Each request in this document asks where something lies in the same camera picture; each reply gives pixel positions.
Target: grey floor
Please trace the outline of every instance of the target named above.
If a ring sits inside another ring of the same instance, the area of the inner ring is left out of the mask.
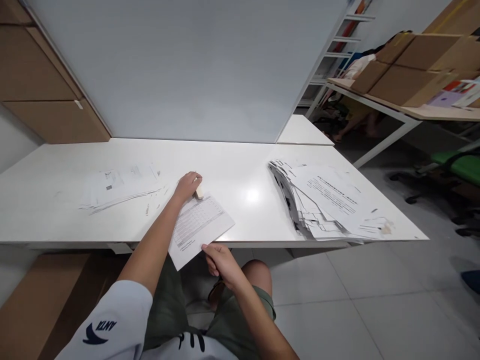
[[[360,157],[374,140],[345,138]],[[240,265],[271,270],[276,324],[301,359],[480,359],[480,298],[459,273],[480,269],[480,245],[431,200],[405,203],[410,190],[386,179],[421,155],[399,141],[361,172],[429,238],[357,246],[292,259],[284,249],[234,249]],[[191,325],[208,327],[204,299],[215,282],[195,258],[181,272]]]

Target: stack of papers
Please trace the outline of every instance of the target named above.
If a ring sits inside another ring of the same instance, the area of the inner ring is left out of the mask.
[[[287,203],[295,229],[318,241],[345,239],[363,244],[392,230],[372,199],[355,187],[349,174],[327,165],[285,159],[268,164]]]
[[[99,171],[87,180],[80,209],[89,209],[94,214],[160,190],[164,194],[166,185],[160,182],[159,176],[160,171],[152,164]]]

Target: white partition panel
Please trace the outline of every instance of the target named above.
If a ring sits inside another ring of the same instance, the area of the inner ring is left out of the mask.
[[[274,143],[347,0],[27,0],[114,137]]]

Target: white desk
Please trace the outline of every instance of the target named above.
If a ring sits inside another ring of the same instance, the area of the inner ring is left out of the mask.
[[[292,115],[286,123],[277,144],[329,145],[331,141],[303,115]]]
[[[341,240],[304,241],[267,169],[272,158],[297,158],[348,171],[382,213],[394,223],[388,240],[427,237],[333,146],[279,145],[144,139],[108,143],[42,145],[0,175],[0,242],[31,247],[102,248],[107,243],[139,242],[163,206],[146,209],[140,197],[89,215],[78,209],[85,179],[94,171],[154,162],[174,190],[177,180],[195,170],[236,225],[219,241],[229,247],[338,248]]]

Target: wooden tabletop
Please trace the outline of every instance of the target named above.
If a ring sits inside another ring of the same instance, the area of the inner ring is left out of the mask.
[[[471,121],[480,122],[480,108],[473,110],[465,110],[456,107],[438,107],[430,105],[422,105],[420,107],[404,107],[398,106],[391,102],[382,100],[368,94],[358,93],[350,88],[355,80],[328,78],[327,82],[336,85],[340,88],[348,90],[351,93],[357,94],[365,99],[369,99],[391,109],[404,113],[412,118],[418,120],[443,120],[443,121]]]

